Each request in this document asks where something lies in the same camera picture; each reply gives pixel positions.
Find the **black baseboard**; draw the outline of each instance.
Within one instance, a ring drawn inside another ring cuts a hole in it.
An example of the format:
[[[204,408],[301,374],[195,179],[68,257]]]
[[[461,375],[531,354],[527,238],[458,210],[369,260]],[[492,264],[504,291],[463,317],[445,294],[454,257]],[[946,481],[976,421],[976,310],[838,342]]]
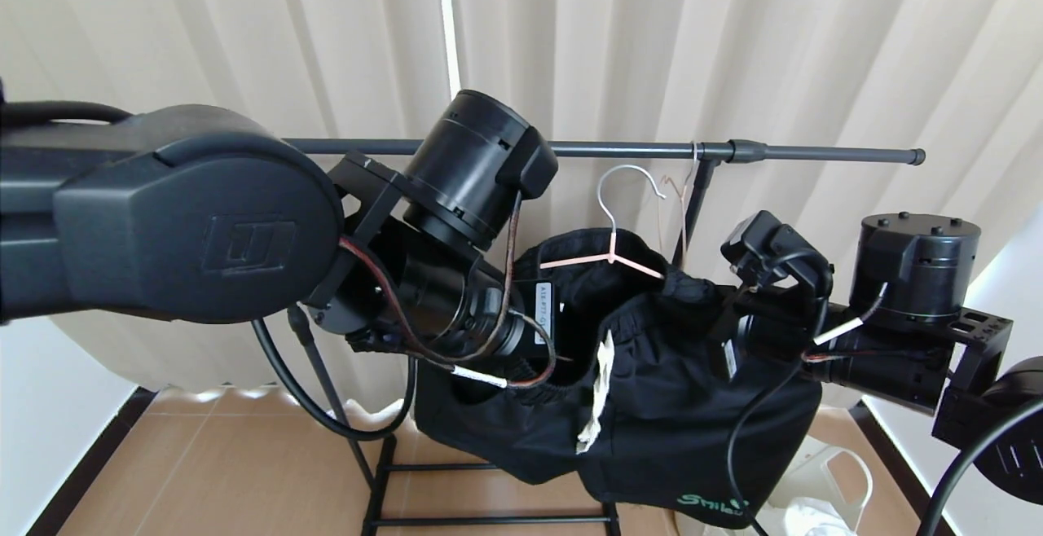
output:
[[[895,483],[898,484],[898,488],[902,490],[902,494],[908,500],[909,506],[913,506],[913,511],[918,516],[923,517],[924,511],[927,510],[927,504],[930,502],[930,493],[927,493],[927,490],[924,489],[923,484],[917,479],[908,462],[905,461],[905,458],[895,447],[895,443],[891,441],[891,437],[888,436],[888,433],[883,432],[880,423],[876,421],[872,412],[866,407],[866,403],[858,401],[850,410],[850,413],[862,430],[862,433],[866,435],[866,439],[869,440],[873,449],[876,450],[880,460],[883,461],[883,465],[888,467],[891,477],[895,478]],[[949,521],[946,521],[944,517],[939,523],[938,529],[936,529],[935,534],[937,536],[955,536],[955,533],[949,526]]]
[[[138,418],[141,418],[141,415],[145,413],[145,409],[152,403],[153,397],[155,397],[155,393],[145,388],[135,390],[126,404],[120,408],[119,413],[112,421],[108,421],[105,430],[98,435],[98,439],[94,440],[94,444],[80,459],[76,468],[66,478],[65,483],[51,497],[50,503],[33,522],[32,528],[26,532],[26,536],[53,536],[62,530],[62,526],[69,519],[69,515],[76,509],[76,505],[79,504],[98,473],[104,468],[113,453],[116,453],[116,447],[123,442]]]

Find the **black metal frame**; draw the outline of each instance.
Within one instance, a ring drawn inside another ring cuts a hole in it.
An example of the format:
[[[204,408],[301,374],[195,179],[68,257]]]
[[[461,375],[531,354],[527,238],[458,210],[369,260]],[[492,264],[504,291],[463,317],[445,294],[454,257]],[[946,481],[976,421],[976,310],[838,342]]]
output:
[[[420,146],[420,140],[313,140],[287,139],[287,143],[309,154],[345,154],[358,151],[362,154],[413,154]],[[706,191],[713,177],[713,170],[725,164],[750,164],[762,160],[800,160],[820,162],[890,162],[917,166],[923,163],[924,152],[891,149],[838,149],[838,147],[772,147],[763,143],[746,140],[729,140],[727,143],[582,143],[551,142],[559,157],[637,159],[637,160],[693,160],[698,161],[692,198],[685,210],[687,237],[678,236],[674,251],[674,265],[680,266],[681,249],[690,240]],[[334,416],[341,423],[347,423],[342,404],[330,379],[314,340],[302,341],[309,362],[315,370],[319,385],[333,408]],[[601,515],[513,515],[513,516],[470,516],[470,517],[403,517],[386,518],[382,515],[384,496],[392,472],[404,471],[481,471],[498,467],[489,463],[450,464],[396,464],[394,452],[397,440],[394,436],[384,439],[375,469],[370,469],[369,461],[358,441],[346,439],[359,469],[369,485],[369,504],[362,521],[362,536],[377,536],[384,527],[417,526],[492,526],[517,523],[604,523],[608,536],[621,536],[620,516],[615,504],[603,504]]]

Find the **hanger hook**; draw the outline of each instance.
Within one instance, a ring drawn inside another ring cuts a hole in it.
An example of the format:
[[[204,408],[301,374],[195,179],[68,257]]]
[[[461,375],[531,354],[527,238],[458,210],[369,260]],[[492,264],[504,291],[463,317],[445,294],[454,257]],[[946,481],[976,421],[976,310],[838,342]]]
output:
[[[645,177],[648,178],[649,184],[652,185],[652,190],[655,191],[655,195],[658,195],[660,199],[666,199],[666,195],[659,192],[659,187],[656,186],[655,178],[652,177],[652,173],[649,173],[648,169],[641,168],[641,166],[624,164],[622,166],[614,166],[614,168],[610,169],[607,172],[604,172],[601,175],[601,179],[598,180],[598,204],[601,205],[601,210],[605,212],[605,216],[608,217],[608,220],[612,221],[612,233],[615,233],[616,228],[615,217],[612,216],[612,213],[608,212],[608,206],[605,205],[605,199],[602,197],[602,188],[605,186],[605,178],[607,178],[607,176],[611,175],[612,172],[615,172],[618,169],[636,169],[636,171],[645,173]]]

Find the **tiled floor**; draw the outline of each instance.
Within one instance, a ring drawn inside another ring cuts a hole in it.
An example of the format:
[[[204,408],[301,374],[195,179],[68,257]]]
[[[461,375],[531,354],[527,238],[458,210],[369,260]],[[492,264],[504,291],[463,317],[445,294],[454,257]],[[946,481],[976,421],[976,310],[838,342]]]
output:
[[[63,536],[209,534],[358,534],[368,490],[346,442],[325,431],[281,392],[195,396],[161,394],[91,486]],[[869,443],[844,411],[820,413],[812,435],[867,460],[874,495],[858,533],[912,534],[916,516]],[[364,445],[375,461],[379,444]],[[404,425],[396,462],[468,462],[474,458],[432,442]],[[843,489],[860,480],[843,467]],[[600,513],[575,474],[529,486],[503,471],[394,473],[387,516],[505,513]],[[644,506],[620,506],[623,533],[676,535],[672,516]],[[598,525],[472,528],[384,528],[380,536],[600,536]]]

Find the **curtain fold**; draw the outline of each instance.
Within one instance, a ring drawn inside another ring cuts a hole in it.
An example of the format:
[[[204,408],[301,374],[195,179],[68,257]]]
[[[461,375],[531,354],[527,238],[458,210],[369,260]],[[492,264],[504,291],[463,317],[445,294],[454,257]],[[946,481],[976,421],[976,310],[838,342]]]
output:
[[[923,166],[721,166],[686,269],[730,281],[719,246],[767,209],[836,264],[846,301],[859,220],[909,211],[984,228],[983,269],[1043,198],[1043,0],[0,0],[0,75],[11,99],[92,99],[146,112],[203,102],[290,138],[421,138],[463,88],[500,99],[553,140],[762,140],[923,147]],[[335,156],[317,157],[323,168]],[[382,159],[401,169],[407,160]],[[562,160],[525,205],[518,249],[603,226],[595,185],[615,162]],[[673,252],[693,162],[635,162],[608,180],[621,227]],[[499,240],[489,259],[503,264]],[[269,319],[306,388],[321,393],[284,315]],[[201,391],[273,381],[249,325],[101,313],[55,321],[113,371]],[[318,342],[345,398],[378,410],[403,359]]]

